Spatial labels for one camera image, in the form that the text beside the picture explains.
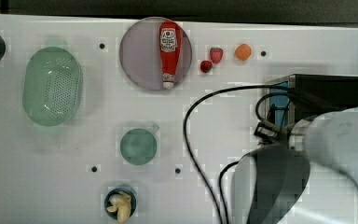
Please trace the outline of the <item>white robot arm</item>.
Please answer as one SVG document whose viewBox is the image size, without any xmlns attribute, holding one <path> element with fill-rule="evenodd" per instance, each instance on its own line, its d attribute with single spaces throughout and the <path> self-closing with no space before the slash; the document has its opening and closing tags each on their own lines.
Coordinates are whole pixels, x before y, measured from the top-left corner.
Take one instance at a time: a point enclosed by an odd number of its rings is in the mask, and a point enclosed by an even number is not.
<svg viewBox="0 0 358 224">
<path fill-rule="evenodd" d="M 293 149 L 245 154 L 231 188 L 234 224 L 358 224 L 358 107 L 317 117 Z"/>
</svg>

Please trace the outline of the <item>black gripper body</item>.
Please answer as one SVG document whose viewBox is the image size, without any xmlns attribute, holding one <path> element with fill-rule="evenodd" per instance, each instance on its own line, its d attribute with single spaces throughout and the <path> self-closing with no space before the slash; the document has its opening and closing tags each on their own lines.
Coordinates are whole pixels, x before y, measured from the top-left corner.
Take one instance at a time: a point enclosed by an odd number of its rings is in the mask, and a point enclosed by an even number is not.
<svg viewBox="0 0 358 224">
<path fill-rule="evenodd" d="M 281 143 L 287 144 L 290 131 L 287 128 L 281 128 L 267 121 L 260 121 L 254 131 L 263 144 Z"/>
</svg>

